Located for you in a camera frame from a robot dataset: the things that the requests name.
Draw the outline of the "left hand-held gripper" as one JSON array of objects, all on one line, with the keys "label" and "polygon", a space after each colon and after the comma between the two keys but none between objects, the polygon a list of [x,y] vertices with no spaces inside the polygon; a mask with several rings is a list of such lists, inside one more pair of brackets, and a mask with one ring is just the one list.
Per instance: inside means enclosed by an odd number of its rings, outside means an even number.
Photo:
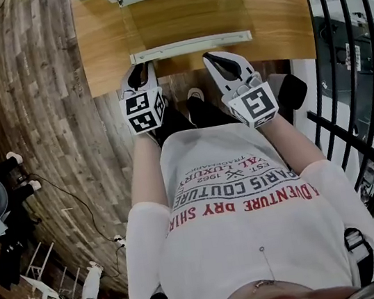
[{"label": "left hand-held gripper", "polygon": [[[145,68],[147,82],[141,79]],[[121,113],[134,135],[159,128],[163,123],[165,100],[152,62],[131,66],[121,80]]]}]

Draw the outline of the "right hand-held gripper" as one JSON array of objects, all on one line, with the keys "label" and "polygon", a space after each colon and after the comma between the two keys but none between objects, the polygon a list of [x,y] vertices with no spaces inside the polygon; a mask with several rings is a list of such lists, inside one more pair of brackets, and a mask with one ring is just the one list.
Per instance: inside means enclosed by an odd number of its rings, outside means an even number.
[{"label": "right hand-held gripper", "polygon": [[277,115],[279,105],[269,83],[262,81],[244,57],[228,51],[208,52],[202,57],[222,92],[223,104],[240,122],[256,129]]}]

